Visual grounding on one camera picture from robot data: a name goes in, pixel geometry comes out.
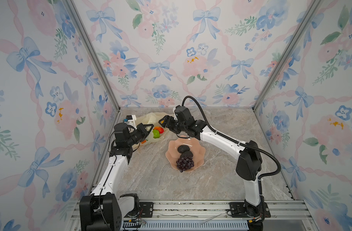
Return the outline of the green custard apple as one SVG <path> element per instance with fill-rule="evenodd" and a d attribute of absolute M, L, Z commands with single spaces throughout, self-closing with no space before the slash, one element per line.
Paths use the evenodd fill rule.
<path fill-rule="evenodd" d="M 161 134 L 160 134 L 160 132 L 158 130 L 153 129 L 152 132 L 153 132 L 153 138 L 154 139 L 160 138 Z"/>

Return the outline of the yellow plastic bag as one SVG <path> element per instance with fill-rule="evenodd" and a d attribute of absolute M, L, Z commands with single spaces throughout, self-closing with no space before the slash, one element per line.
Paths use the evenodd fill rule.
<path fill-rule="evenodd" d="M 155 113 L 148 113 L 144 116 L 140 116 L 136 118 L 136 125 L 139 123 L 142 124 L 153 124 L 154 128 L 155 127 L 161 127 L 161 125 L 158 123 L 158 121 L 160 119 L 162 119 L 164 116 L 167 116 L 167 113 L 164 112 L 155 112 Z M 166 136 L 170 133 L 169 129 L 167 128 L 163 128 L 164 129 L 164 133 L 161 134 L 160 138 L 158 139 L 154 139 L 153 138 L 153 133 L 151 133 L 141 144 L 140 146 L 145 146 L 145 145 L 149 145 L 149 144 L 153 144 L 156 142 L 160 142 L 166 139 Z"/>

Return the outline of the dark avocado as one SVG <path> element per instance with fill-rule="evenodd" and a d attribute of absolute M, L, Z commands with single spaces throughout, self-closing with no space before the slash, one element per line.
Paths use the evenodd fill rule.
<path fill-rule="evenodd" d="M 180 154 L 183 154 L 185 152 L 188 152 L 190 151 L 190 147 L 188 145 L 181 145 L 177 148 L 177 151 L 180 153 Z"/>
<path fill-rule="evenodd" d="M 180 158 L 183 158 L 183 159 L 193 159 L 193 153 L 191 151 L 186 151 L 186 152 L 183 152 L 180 156 Z"/>

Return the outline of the pink scalloped plate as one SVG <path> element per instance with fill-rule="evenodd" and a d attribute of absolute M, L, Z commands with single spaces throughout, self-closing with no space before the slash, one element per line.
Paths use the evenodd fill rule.
<path fill-rule="evenodd" d="M 182 154 L 178 152 L 178 147 L 182 145 L 189 147 L 190 152 L 193 154 L 192 161 L 194 162 L 194 166 L 188 170 L 184 170 L 184 172 L 192 172 L 204 164 L 206 149 L 200 145 L 199 141 L 195 138 L 179 138 L 169 142 L 168 150 L 165 153 L 165 156 L 173 169 L 180 170 L 177 167 L 176 162 L 181 158 Z"/>

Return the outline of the purple grape bunch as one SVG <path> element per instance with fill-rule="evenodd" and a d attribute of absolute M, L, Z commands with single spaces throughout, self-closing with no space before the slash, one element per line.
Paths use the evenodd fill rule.
<path fill-rule="evenodd" d="M 176 166 L 180 172 L 184 172 L 194 167 L 194 161 L 191 157 L 182 157 L 176 161 Z"/>

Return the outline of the red yellow peach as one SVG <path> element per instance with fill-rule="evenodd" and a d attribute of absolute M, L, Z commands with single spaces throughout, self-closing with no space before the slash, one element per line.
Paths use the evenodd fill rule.
<path fill-rule="evenodd" d="M 164 133 L 164 129 L 162 127 L 155 127 L 154 130 L 157 130 L 159 134 L 163 134 Z"/>

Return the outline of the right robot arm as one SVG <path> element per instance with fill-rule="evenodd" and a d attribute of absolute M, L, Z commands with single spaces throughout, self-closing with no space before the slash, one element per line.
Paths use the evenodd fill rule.
<path fill-rule="evenodd" d="M 281 172 L 279 161 L 269 152 L 262 150 L 253 142 L 244 142 L 234 139 L 212 127 L 206 120 L 174 118 L 164 116 L 159 120 L 163 128 L 168 128 L 174 134 L 186 133 L 190 138 L 207 142 L 225 151 L 237 160 L 236 173 L 243 179 L 245 189 L 244 206 L 247 216 L 251 217 L 252 223 L 263 222 L 266 215 L 262 179 L 275 176 Z M 277 169 L 272 172 L 261 173 L 263 159 L 261 154 L 266 155 L 276 164 Z"/>

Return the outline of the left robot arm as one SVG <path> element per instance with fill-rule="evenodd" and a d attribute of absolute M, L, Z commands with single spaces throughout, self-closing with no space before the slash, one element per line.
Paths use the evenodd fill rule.
<path fill-rule="evenodd" d="M 125 217 L 137 219 L 140 202 L 137 194 L 118 196 L 118 186 L 133 155 L 133 146 L 152 134 L 153 124 L 133 126 L 126 122 L 114 126 L 107 168 L 96 188 L 79 203 L 83 231 L 119 231 Z"/>

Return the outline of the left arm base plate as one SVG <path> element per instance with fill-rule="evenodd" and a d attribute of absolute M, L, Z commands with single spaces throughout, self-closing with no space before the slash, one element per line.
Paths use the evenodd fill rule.
<path fill-rule="evenodd" d="M 154 211 L 153 202 L 140 202 L 135 208 L 130 211 L 126 218 L 152 218 Z"/>

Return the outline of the aluminium front rail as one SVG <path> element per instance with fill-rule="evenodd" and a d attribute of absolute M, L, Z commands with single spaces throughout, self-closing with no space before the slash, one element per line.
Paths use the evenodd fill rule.
<path fill-rule="evenodd" d="M 139 218 L 123 219 L 118 231 L 317 231 L 307 205 L 301 200 L 266 201 L 266 218 L 253 224 L 242 215 L 242 201 L 142 200 Z"/>

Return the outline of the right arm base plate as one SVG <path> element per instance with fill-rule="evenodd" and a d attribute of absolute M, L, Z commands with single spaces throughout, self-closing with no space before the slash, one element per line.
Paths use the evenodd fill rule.
<path fill-rule="evenodd" d="M 263 206 L 260 203 L 256 207 L 245 202 L 230 202 L 228 214 L 233 218 L 257 219 L 262 214 L 264 214 L 265 218 L 271 217 L 270 209 L 266 202 L 263 203 Z"/>

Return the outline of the left corner aluminium post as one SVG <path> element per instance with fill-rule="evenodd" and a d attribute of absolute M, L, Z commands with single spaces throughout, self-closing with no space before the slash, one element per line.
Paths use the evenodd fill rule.
<path fill-rule="evenodd" d="M 63 4 L 67 8 L 68 14 L 72 18 L 74 26 L 78 30 L 78 34 L 82 39 L 83 46 L 85 47 L 85 50 L 87 51 L 88 56 L 91 59 L 95 70 L 98 72 L 100 80 L 103 82 L 104 89 L 107 91 L 109 98 L 114 105 L 115 111 L 119 113 L 120 106 L 115 98 L 110 82 L 107 79 L 101 64 L 99 63 L 99 58 L 96 54 L 95 48 L 90 40 L 89 34 L 83 24 L 83 21 L 79 15 L 79 12 L 77 11 L 74 1 L 64 0 Z"/>

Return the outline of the corner aluminium post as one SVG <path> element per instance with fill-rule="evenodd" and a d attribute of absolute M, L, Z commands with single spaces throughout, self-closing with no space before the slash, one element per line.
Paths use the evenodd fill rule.
<path fill-rule="evenodd" d="M 290 58 L 290 56 L 296 49 L 299 40 L 305 34 L 305 31 L 307 30 L 311 21 L 315 17 L 316 12 L 318 11 L 322 2 L 323 1 L 321 0 L 310 1 L 310 4 L 302 17 L 302 21 L 296 27 L 292 35 L 292 39 L 288 42 L 285 50 L 282 53 L 281 58 L 279 59 L 277 66 L 273 69 L 271 76 L 268 78 L 267 83 L 264 85 L 261 93 L 259 94 L 259 97 L 253 106 L 254 112 L 257 112 L 259 107 L 263 104 L 265 96 L 268 94 L 271 86 L 274 84 L 281 70 L 284 68 L 284 65 L 287 63 L 287 60 Z"/>
<path fill-rule="evenodd" d="M 90 40 L 89 34 L 83 24 L 83 21 L 79 15 L 79 12 L 77 11 L 74 1 L 64 0 L 63 4 L 67 8 L 68 14 L 72 18 L 74 26 L 78 30 L 78 34 L 82 39 L 83 46 L 85 47 L 85 50 L 87 51 L 88 56 L 91 59 L 95 70 L 98 72 L 100 80 L 103 82 L 104 89 L 107 91 L 109 98 L 114 105 L 115 111 L 119 113 L 120 106 L 115 98 L 110 82 L 107 79 L 101 64 L 99 63 L 99 58 L 96 54 L 95 48 Z"/>

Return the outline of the right corner aluminium post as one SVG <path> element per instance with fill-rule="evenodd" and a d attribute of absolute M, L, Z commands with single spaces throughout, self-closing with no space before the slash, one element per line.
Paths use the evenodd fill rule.
<path fill-rule="evenodd" d="M 322 2 L 323 1 L 321 0 L 310 1 L 310 4 L 302 17 L 302 21 L 296 27 L 292 35 L 292 39 L 288 42 L 285 50 L 282 53 L 281 58 L 279 59 L 277 66 L 273 69 L 271 76 L 268 78 L 267 83 L 264 85 L 261 93 L 259 94 L 259 97 L 253 106 L 254 112 L 257 112 L 259 107 L 263 104 L 265 96 L 268 94 L 271 86 L 274 84 L 281 70 L 284 68 L 284 65 L 287 63 L 287 60 L 290 58 L 290 56 L 296 49 L 299 40 L 305 34 L 305 31 L 307 30 L 311 21 L 315 17 L 316 12 L 318 11 Z"/>

